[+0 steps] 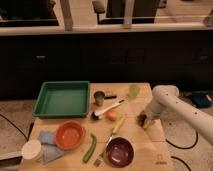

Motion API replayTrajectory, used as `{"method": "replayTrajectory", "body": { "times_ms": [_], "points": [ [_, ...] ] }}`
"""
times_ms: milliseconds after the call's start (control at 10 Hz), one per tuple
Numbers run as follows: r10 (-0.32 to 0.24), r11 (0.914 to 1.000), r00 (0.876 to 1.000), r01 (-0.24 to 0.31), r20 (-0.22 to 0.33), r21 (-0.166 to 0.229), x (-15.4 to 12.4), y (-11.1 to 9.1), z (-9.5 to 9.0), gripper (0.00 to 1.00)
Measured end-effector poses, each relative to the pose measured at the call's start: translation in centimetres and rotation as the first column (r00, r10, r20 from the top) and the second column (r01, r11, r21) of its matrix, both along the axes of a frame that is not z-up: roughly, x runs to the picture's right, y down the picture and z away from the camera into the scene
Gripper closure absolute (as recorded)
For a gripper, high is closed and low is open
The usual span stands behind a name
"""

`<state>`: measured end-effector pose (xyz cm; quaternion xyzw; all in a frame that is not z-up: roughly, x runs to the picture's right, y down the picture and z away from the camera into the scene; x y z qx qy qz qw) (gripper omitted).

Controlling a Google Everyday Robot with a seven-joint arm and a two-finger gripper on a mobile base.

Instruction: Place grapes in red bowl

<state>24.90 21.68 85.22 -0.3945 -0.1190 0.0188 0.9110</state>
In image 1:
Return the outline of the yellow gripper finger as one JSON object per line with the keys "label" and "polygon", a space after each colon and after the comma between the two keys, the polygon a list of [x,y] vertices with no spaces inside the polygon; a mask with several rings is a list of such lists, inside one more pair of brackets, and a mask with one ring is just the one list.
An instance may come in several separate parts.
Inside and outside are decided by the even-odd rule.
{"label": "yellow gripper finger", "polygon": [[148,129],[148,128],[151,127],[154,123],[155,123],[154,120],[146,119],[146,120],[144,121],[143,128],[144,128],[144,129]]}

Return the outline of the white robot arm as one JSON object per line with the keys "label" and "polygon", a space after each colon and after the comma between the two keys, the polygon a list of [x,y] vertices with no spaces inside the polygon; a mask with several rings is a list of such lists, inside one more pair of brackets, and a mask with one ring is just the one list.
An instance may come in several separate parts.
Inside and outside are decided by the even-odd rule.
{"label": "white robot arm", "polygon": [[153,125],[166,108],[181,116],[213,146],[213,116],[182,101],[179,98],[179,89],[174,85],[158,85],[152,89],[152,100],[142,112],[145,115],[143,128]]}

